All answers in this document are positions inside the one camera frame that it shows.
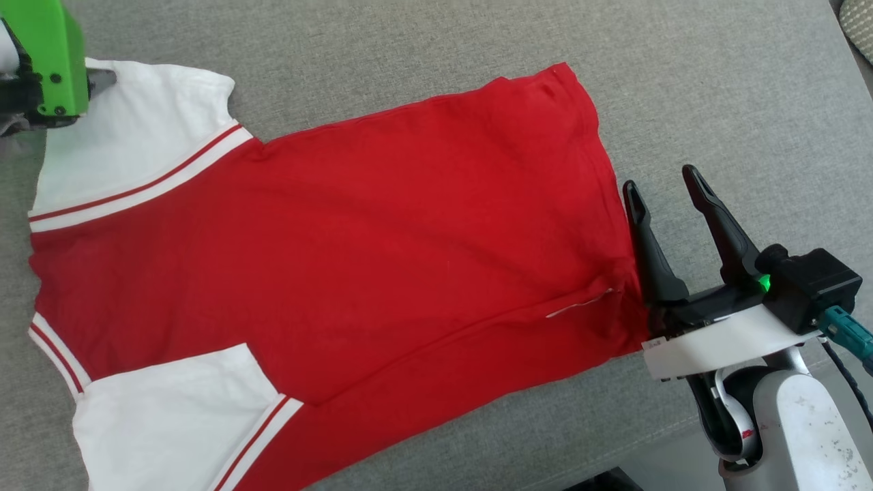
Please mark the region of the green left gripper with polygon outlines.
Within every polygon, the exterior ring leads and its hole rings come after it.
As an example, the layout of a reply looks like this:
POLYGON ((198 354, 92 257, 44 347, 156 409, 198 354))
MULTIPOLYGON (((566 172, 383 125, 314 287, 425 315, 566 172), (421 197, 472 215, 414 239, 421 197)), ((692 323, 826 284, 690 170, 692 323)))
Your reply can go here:
POLYGON ((0 0, 0 138, 74 124, 91 94, 117 83, 85 68, 85 42, 63 0, 0 0))

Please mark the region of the patterned cushion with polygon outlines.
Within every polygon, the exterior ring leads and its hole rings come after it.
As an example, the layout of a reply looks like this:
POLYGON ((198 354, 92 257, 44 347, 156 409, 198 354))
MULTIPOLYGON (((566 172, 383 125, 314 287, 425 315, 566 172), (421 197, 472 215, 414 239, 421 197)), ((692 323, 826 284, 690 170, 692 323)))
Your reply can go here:
POLYGON ((873 0, 842 0, 838 21, 852 46, 873 66, 873 0))

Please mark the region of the grey fabric sofa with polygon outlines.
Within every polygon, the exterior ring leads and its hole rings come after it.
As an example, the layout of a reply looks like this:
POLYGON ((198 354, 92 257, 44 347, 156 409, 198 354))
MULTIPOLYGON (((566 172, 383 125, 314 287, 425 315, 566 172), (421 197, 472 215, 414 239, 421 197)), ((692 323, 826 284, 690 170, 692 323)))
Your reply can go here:
MULTIPOLYGON (((720 281, 681 167, 760 248, 825 248, 860 273, 873 329, 873 71, 839 0, 65 0, 97 59, 236 80, 261 140, 567 62, 675 274, 720 281)), ((645 489, 721 489, 685 383, 630 355, 499 399, 318 484, 320 491, 564 489, 611 467, 645 489)))

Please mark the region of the red and white t-shirt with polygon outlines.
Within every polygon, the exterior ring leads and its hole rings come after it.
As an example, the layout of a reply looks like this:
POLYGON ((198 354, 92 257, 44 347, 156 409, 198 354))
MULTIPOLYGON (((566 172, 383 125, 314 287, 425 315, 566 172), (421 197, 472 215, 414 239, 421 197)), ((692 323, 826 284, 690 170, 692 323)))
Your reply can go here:
POLYGON ((87 65, 117 82, 47 134, 29 336, 88 491, 300 491, 645 341, 567 64, 268 143, 228 76, 87 65))

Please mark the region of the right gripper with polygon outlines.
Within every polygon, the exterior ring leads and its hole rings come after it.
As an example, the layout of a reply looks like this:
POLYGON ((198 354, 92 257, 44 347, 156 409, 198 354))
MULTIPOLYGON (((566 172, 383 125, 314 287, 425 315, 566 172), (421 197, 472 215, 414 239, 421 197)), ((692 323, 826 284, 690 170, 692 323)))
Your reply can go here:
POLYGON ((621 193, 637 276, 643 301, 650 307, 642 349, 652 378, 668 380, 738 366, 817 336, 817 331, 795 333, 768 310, 763 303, 766 287, 755 268, 760 251, 698 168, 686 164, 681 173, 692 204, 707 221, 722 264, 720 276, 729 286, 688 298, 686 283, 675 276, 651 229, 651 212, 639 187, 625 181, 621 193))

